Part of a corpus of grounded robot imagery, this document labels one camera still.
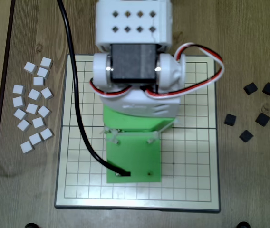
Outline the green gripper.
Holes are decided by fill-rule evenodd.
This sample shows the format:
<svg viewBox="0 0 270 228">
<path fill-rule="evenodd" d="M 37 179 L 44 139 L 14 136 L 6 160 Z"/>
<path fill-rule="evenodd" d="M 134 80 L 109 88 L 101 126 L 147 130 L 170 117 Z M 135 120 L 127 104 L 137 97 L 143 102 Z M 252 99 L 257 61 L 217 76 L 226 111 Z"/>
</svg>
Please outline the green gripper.
<svg viewBox="0 0 270 228">
<path fill-rule="evenodd" d="M 103 105 L 103 122 L 105 127 L 125 132 L 158 131 L 174 121 L 170 117 L 141 117 L 122 114 Z"/>
</svg>

